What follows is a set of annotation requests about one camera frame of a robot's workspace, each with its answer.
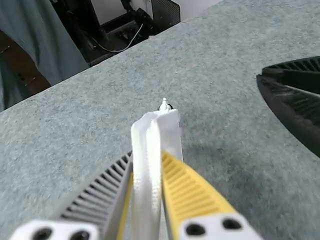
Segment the black screw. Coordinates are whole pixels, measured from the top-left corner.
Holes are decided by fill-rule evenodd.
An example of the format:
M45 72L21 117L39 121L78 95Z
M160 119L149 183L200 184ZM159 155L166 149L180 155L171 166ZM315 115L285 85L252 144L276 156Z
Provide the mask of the black screw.
M71 236L70 240L88 240L89 237L90 234L87 231L77 231Z
M42 228L33 235L32 240L47 240L51 234L52 230L50 228Z
M189 224L185 231L189 236L200 236L206 233L205 228L197 223Z
M225 229L232 229L232 230L237 230L241 229L241 224L232 218L227 218L223 220L222 225Z

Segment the white plastic part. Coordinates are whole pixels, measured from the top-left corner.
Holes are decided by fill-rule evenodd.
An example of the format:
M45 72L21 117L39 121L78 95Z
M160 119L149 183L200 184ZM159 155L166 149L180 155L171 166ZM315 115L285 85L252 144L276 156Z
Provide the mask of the white plastic part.
M33 240L37 239L36 234L47 229L50 231L50 240L70 240L79 232L87 232L87 240L100 240L98 228L89 223L33 220L15 230L9 240Z
M170 105L167 103L167 99L164 97L162 103L159 107L159 111L169 111L171 109Z
M179 112L148 112L131 127L133 240L158 240L162 200L162 151L183 160Z
M199 234L199 226L205 231L203 234ZM245 217L237 212L189 218L181 223L179 232L179 240L263 240Z

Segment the gray table surface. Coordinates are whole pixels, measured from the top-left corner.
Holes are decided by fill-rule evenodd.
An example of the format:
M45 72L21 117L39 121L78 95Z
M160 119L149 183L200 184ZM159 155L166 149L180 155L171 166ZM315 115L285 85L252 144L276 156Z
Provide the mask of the gray table surface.
M318 0L224 0L0 113L0 239L131 148L167 97L185 162L266 239L320 236L320 160L269 110L262 67L320 55Z

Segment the white wall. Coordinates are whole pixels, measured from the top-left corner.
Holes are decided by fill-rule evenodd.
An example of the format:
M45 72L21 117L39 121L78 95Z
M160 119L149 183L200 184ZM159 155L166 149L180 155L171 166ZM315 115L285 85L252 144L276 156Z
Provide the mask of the white wall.
M126 13L120 0L91 0L100 25Z
M222 0L173 0L180 5L181 21L201 14L207 8Z
M146 9L146 1L149 0L131 0L132 7L137 10L142 8L152 16L152 11ZM193 18L202 13L207 8L221 2L222 0L173 0L180 5L181 20ZM115 19L126 13L126 10L120 0L91 0L95 14L100 25Z

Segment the gray fabric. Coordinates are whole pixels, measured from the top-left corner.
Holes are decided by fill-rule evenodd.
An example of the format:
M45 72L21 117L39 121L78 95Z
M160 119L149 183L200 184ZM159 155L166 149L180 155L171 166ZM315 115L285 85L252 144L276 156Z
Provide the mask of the gray fabric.
M30 96L29 90L10 71L0 55L0 112Z
M131 124L163 97L180 111L185 162L265 239L318 239L320 160L255 76L320 55L319 16L319 0L224 0L0 113L0 239L126 153Z
M49 0L1 0L0 29L31 56L51 85L88 68Z

